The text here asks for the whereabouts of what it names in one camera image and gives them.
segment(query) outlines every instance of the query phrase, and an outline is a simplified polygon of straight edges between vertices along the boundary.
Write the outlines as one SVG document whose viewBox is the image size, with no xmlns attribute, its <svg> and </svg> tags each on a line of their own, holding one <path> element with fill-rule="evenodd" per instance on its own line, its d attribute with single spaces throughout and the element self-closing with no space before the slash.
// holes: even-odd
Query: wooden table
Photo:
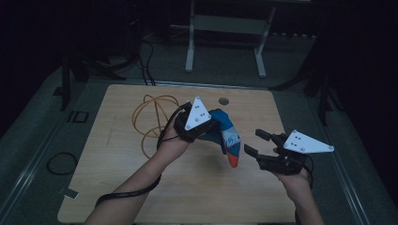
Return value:
<svg viewBox="0 0 398 225">
<path fill-rule="evenodd" d="M 58 219 L 83 222 L 97 198 L 112 192 L 147 158 L 141 150 L 143 135 L 131 124 L 134 110 L 144 95 L 171 95 L 179 104 L 200 96 L 208 110 L 227 112 L 242 140 L 237 168 L 214 142 L 196 140 L 187 152 L 171 164 L 160 184 L 152 190 L 136 222 L 163 223 L 249 223 L 294 221 L 294 204 L 287 198 L 281 182 L 259 170 L 254 158 L 243 151 L 246 143 L 261 154 L 273 155 L 273 142 L 254 135 L 257 128 L 283 132 L 274 98 L 268 91 L 170 86 L 109 86 L 99 113 L 73 175 L 69 188 L 79 192 L 77 199 L 65 197 Z M 220 98 L 228 98 L 221 105 Z M 176 105 L 162 104 L 169 115 Z M 148 106 L 137 119 L 137 127 L 157 126 L 155 108 Z M 153 154 L 156 139 L 145 139 L 145 150 Z"/>
</svg>

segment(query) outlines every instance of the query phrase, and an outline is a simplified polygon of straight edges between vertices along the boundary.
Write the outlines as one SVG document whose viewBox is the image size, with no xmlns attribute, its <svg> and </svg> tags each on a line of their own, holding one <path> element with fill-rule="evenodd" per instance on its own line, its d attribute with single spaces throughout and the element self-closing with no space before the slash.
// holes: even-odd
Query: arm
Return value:
<svg viewBox="0 0 398 225">
<path fill-rule="evenodd" d="M 323 218 L 311 192 L 307 171 L 301 170 L 296 175 L 275 175 L 283 183 L 287 196 L 296 206 L 299 220 L 303 225 L 322 225 Z"/>
<path fill-rule="evenodd" d="M 176 136 L 174 122 L 166 130 L 164 139 Z M 146 188 L 153 184 L 166 167 L 179 158 L 189 144 L 179 138 L 163 142 L 158 151 L 140 169 L 138 169 L 114 193 Z M 85 224 L 129 224 L 138 215 L 149 193 L 126 199 L 108 200 L 99 204 L 86 220 Z"/>
</svg>

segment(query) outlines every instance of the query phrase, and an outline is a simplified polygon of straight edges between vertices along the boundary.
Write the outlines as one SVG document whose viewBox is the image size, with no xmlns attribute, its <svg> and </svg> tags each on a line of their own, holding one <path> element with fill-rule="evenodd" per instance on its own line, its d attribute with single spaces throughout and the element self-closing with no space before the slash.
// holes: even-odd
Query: gray carpet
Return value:
<svg viewBox="0 0 398 225">
<path fill-rule="evenodd" d="M 267 89 L 297 74 L 312 43 L 312 39 L 303 37 L 269 38 L 263 53 L 268 73 L 265 79 L 257 77 L 251 48 L 221 48 L 205 43 L 196 46 L 192 73 L 184 71 L 187 46 L 173 41 L 153 45 L 149 68 L 153 78 L 162 85 L 199 83 Z M 149 54 L 150 46 L 144 44 L 144 60 Z M 118 73 L 128 78 L 125 82 L 112 81 L 94 73 L 87 84 L 73 82 L 72 102 L 65 112 L 59 111 L 60 97 L 53 96 L 55 87 L 60 85 L 60 71 L 43 84 L 0 143 L 2 204 L 13 193 L 30 159 L 36 157 L 37 152 L 42 153 L 37 167 L 29 167 L 37 168 L 29 188 L 21 195 L 12 195 L 21 196 L 21 200 L 14 200 L 12 205 L 15 207 L 3 221 L 9 224 L 60 224 L 56 216 L 63 196 L 57 191 L 69 185 L 71 175 L 51 174 L 46 163 L 60 152 L 79 157 L 109 84 L 144 84 L 138 67 L 123 70 Z M 318 99 L 303 96 L 303 85 L 305 82 L 273 94 L 286 132 L 296 128 L 336 148 L 334 154 L 312 155 L 315 163 L 314 196 L 326 223 L 398 224 L 397 209 L 347 115 L 333 107 L 333 111 L 327 114 L 328 127 L 323 127 L 315 113 Z M 72 111 L 89 113 L 87 122 L 68 122 Z M 73 168 L 73 163 L 69 157 L 62 158 L 53 161 L 52 168 L 67 172 Z"/>
</svg>

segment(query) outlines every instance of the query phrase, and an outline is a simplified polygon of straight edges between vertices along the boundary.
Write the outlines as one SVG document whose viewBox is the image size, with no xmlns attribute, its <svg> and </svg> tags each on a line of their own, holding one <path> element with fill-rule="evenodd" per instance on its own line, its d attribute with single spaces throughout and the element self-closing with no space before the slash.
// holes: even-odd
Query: white tag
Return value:
<svg viewBox="0 0 398 225">
<path fill-rule="evenodd" d="M 208 113 L 202 100 L 200 99 L 200 97 L 196 97 L 193 102 L 190 115 L 188 116 L 185 130 L 196 128 L 199 125 L 209 121 L 210 119 L 211 115 Z"/>
<path fill-rule="evenodd" d="M 283 147 L 285 149 L 304 154 L 334 151 L 334 147 L 332 145 L 327 145 L 296 130 L 293 130 Z"/>
</svg>

